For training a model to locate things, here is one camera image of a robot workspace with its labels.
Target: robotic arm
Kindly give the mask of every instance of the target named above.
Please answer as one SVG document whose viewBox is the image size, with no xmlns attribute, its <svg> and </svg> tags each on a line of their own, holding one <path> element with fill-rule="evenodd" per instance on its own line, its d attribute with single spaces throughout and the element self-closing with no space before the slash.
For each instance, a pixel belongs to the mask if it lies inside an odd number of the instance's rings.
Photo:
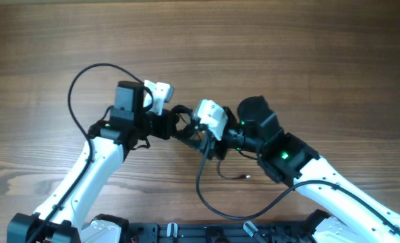
<svg viewBox="0 0 400 243">
<path fill-rule="evenodd" d="M 144 97 L 145 87 L 148 94 Z M 18 213 L 11 220 L 7 241 L 134 242 L 126 238 L 127 221 L 109 220 L 107 215 L 98 216 L 84 229 L 83 224 L 105 182 L 128 153 L 140 147 L 148 148 L 147 136 L 156 136 L 182 141 L 200 151 L 204 161 L 213 157 L 223 160 L 228 149 L 256 153 L 259 166 L 274 182 L 286 184 L 288 192 L 296 190 L 334 215 L 316 215 L 307 234 L 317 242 L 400 242 L 400 215 L 348 182 L 305 142 L 284 133 L 263 97 L 243 100 L 237 108 L 237 122 L 228 107 L 220 107 L 210 100 L 201 101 L 194 112 L 183 105 L 176 105 L 172 110 L 163 109 L 172 94 L 173 88 L 164 83 L 119 82 L 109 120 L 97 121 L 88 131 L 94 152 L 92 163 L 74 190 L 52 215 L 55 205 L 86 166 L 90 151 L 87 142 L 54 193 L 32 215 Z M 175 125 L 182 113 L 190 117 L 190 123 L 177 130 Z M 198 131 L 206 132 L 208 139 L 193 139 Z M 147 145 L 136 148 L 139 140 Z M 209 209 L 215 210 L 200 198 Z M 250 221 L 244 228 L 258 242 L 266 242 Z M 168 235 L 172 236 L 174 228 L 168 230 Z"/>
</svg>

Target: wood grain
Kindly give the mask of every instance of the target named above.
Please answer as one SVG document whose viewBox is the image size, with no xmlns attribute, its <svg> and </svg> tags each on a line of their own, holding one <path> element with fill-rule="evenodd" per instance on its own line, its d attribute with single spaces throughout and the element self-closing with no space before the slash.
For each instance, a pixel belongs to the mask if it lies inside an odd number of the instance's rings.
<svg viewBox="0 0 400 243">
<path fill-rule="evenodd" d="M 281 125 L 346 178 L 400 213 L 400 2 L 211 1 L 0 6 L 0 242 L 17 212 L 31 213 L 63 179 L 84 139 L 66 96 L 85 66 L 109 62 L 168 82 L 171 107 L 213 99 L 235 109 L 264 95 Z M 88 127 L 112 104 L 122 73 L 92 70 L 73 103 Z M 200 155 L 151 139 L 103 188 L 88 216 L 131 222 L 226 221 L 195 193 Z M 228 214 L 265 207 L 284 186 L 230 153 L 204 196 Z M 304 219 L 316 203 L 290 194 L 258 220 Z"/>
</svg>

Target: wooden table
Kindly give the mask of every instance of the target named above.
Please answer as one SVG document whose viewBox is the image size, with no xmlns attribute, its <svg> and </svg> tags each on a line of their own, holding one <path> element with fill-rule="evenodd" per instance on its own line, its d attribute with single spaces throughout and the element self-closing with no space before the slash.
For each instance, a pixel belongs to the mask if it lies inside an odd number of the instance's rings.
<svg viewBox="0 0 400 243">
<path fill-rule="evenodd" d="M 347 179 L 400 213 L 400 4 L 377 1 L 223 1 L 0 6 L 0 242 L 17 212 L 31 213 L 74 164 L 84 138 L 67 110 L 73 77 L 92 63 L 120 65 L 175 87 L 171 104 L 212 99 L 235 110 L 264 95 L 281 125 Z M 117 70 L 79 79 L 74 110 L 85 128 L 113 104 Z M 151 138 L 111 177 L 87 220 L 229 222 L 195 192 L 200 154 Z M 214 207 L 247 215 L 285 189 L 230 152 L 206 165 Z M 290 194 L 259 221 L 304 219 L 319 205 Z"/>
</svg>

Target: tabletop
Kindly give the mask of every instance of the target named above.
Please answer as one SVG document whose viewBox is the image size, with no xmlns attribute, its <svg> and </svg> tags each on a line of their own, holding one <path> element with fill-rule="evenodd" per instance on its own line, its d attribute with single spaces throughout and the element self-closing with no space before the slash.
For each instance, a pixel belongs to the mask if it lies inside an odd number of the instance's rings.
<svg viewBox="0 0 400 243">
<path fill-rule="evenodd" d="M 263 95 L 280 124 L 343 176 L 400 213 L 400 2 L 148 1 L 0 5 L 0 242 L 16 213 L 31 214 L 84 146 L 67 110 L 74 76 L 114 63 L 142 80 L 175 87 L 166 108 L 212 99 L 235 111 Z M 85 128 L 113 104 L 123 73 L 100 67 L 76 84 Z M 229 222 L 198 199 L 201 154 L 150 138 L 111 176 L 87 220 Z M 230 151 L 229 181 L 207 162 L 206 200 L 230 215 L 264 208 L 285 185 Z M 292 193 L 257 221 L 302 220 L 315 209 Z"/>
</svg>

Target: white arm segment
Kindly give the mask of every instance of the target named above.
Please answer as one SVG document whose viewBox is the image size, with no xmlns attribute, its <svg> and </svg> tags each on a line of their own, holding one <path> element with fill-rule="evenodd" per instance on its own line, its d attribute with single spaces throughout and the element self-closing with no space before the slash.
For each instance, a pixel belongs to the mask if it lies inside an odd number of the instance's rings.
<svg viewBox="0 0 400 243">
<path fill-rule="evenodd" d="M 382 206 L 379 202 L 362 192 L 341 176 L 325 158 L 319 160 L 312 159 L 301 170 L 302 176 L 299 179 L 294 179 L 294 184 L 305 182 L 308 180 L 324 180 L 340 185 L 342 188 L 350 191 L 358 196 L 372 208 L 377 210 L 392 224 L 400 228 L 400 215 L 392 210 Z M 311 198 L 313 201 L 325 207 L 334 216 L 340 219 L 349 228 L 364 237 L 368 242 L 400 242 L 400 236 L 390 232 L 390 227 L 382 224 L 382 221 L 371 213 L 367 208 L 356 202 L 351 197 L 347 196 L 339 190 L 333 190 L 330 186 L 322 184 L 308 184 L 296 189 L 300 194 Z M 321 234 L 321 231 L 315 232 L 313 235 L 317 237 L 318 242 L 330 236 Z"/>
<path fill-rule="evenodd" d="M 101 137 L 92 139 L 92 143 L 95 148 L 94 161 L 90 164 L 74 191 L 66 199 L 62 210 L 55 214 L 51 222 L 62 223 L 63 220 L 68 220 L 73 227 L 81 230 L 87 213 L 102 187 L 111 174 L 123 163 L 122 145 L 114 144 L 112 140 Z M 89 146 L 85 142 L 80 158 L 78 158 L 72 170 L 66 175 L 54 193 L 35 210 L 35 213 L 40 213 L 40 219 L 47 217 L 53 209 L 53 205 L 59 202 L 60 198 L 73 184 L 86 165 L 88 154 Z"/>
</svg>

